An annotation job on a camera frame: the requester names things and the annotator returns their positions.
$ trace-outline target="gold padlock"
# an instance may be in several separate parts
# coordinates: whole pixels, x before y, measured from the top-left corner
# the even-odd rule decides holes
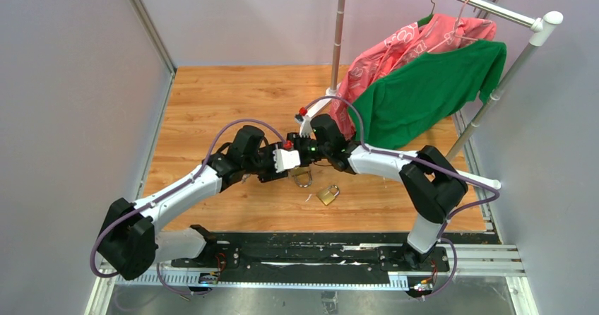
[[[297,186],[300,186],[302,188],[307,188],[310,186],[310,184],[312,184],[312,172],[310,171],[310,167],[293,168],[293,169],[289,170],[289,174],[291,175],[291,177],[293,177],[293,181],[295,181],[295,184]],[[298,177],[304,176],[304,175],[308,176],[307,183],[302,183],[297,179]]]
[[[329,186],[326,189],[320,190],[316,196],[324,203],[325,206],[331,204],[337,196],[339,196],[339,187],[336,185]]]

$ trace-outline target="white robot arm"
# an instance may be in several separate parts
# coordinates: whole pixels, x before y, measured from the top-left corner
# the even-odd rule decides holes
[[[109,208],[94,246],[126,280],[137,278],[153,263],[177,258],[196,258],[210,234],[200,226],[179,232],[162,231],[184,211],[240,182],[245,174],[257,174],[260,182],[287,176],[287,170],[305,167],[326,158],[335,169],[350,174],[373,174],[403,182],[418,211],[408,235],[407,247],[416,261],[434,248],[446,216],[468,190],[465,183],[442,172],[430,170],[412,159],[424,158],[456,174],[499,188],[499,182],[458,172],[439,151],[427,146],[421,151],[391,151],[348,142],[328,115],[309,124],[316,140],[302,133],[289,133],[287,143],[260,148],[264,134],[244,126],[224,153],[223,147],[202,165],[163,190],[129,203],[124,198]],[[434,173],[432,182],[425,174]],[[131,214],[123,220],[123,215]]]

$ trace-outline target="white wall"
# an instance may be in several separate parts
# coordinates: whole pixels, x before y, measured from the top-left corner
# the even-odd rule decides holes
[[[564,14],[546,45],[475,133],[482,167],[503,182],[494,214],[515,243],[541,314],[599,308],[598,0],[499,0],[523,13]],[[530,32],[500,22],[509,61]]]
[[[331,63],[337,0],[143,1],[178,66]],[[459,7],[437,0],[436,11]],[[430,9],[429,0],[346,0],[341,63]]]
[[[81,314],[170,77],[128,0],[0,0],[0,314]]]

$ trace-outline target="wooden platform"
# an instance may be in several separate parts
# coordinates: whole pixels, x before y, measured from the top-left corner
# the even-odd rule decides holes
[[[293,116],[322,96],[329,86],[330,66],[182,67],[162,124],[146,183],[145,195],[189,173],[206,156],[216,133],[240,118],[263,120],[285,135],[297,131]],[[231,141],[238,128],[225,132],[218,145]],[[266,132],[270,142],[276,137]],[[446,153],[456,140],[450,118],[406,146],[419,150],[431,144]],[[453,165],[467,170],[463,157]],[[201,224],[210,231],[409,231],[415,210],[403,185],[370,175],[350,175],[312,165],[314,183],[300,188],[291,178],[260,184],[250,177],[222,194],[208,198],[179,216],[168,230]],[[316,193],[336,184],[340,196],[324,206]],[[475,201],[470,189],[463,202]],[[480,210],[456,216],[450,231],[484,231]]]

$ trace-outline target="pink shirt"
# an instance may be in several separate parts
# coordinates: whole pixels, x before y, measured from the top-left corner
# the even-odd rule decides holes
[[[374,81],[387,76],[412,61],[428,49],[433,48],[450,36],[456,18],[436,13],[431,21],[418,28],[416,22],[407,25],[384,41],[361,53],[351,64],[341,81],[338,97],[354,102]],[[492,40],[497,26],[490,20],[461,18],[456,36]],[[449,52],[473,43],[470,40],[452,38],[434,50],[434,53]],[[334,100],[329,114],[337,122],[346,139],[353,136],[355,128],[349,117],[347,105]]]

